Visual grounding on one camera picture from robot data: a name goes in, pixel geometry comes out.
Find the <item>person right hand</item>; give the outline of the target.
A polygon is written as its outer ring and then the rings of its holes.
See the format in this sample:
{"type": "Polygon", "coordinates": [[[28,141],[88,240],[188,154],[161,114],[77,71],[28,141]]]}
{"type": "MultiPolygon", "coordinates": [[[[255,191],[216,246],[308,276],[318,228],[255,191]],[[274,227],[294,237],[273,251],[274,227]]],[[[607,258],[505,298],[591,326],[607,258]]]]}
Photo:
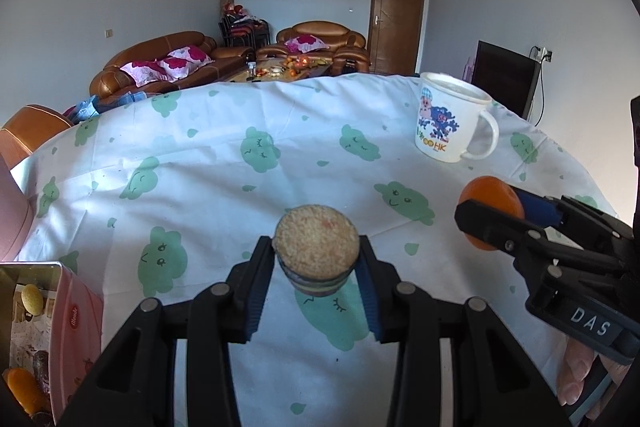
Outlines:
{"type": "Polygon", "coordinates": [[[601,360],[602,365],[608,371],[608,375],[612,378],[612,385],[586,414],[586,418],[589,418],[590,421],[595,421],[611,401],[612,396],[628,373],[629,366],[618,364],[602,357],[602,355],[597,355],[589,347],[570,338],[567,340],[563,362],[558,377],[556,377],[556,395],[560,404],[574,405],[582,396],[585,379],[591,371],[596,358],[601,360]]]}

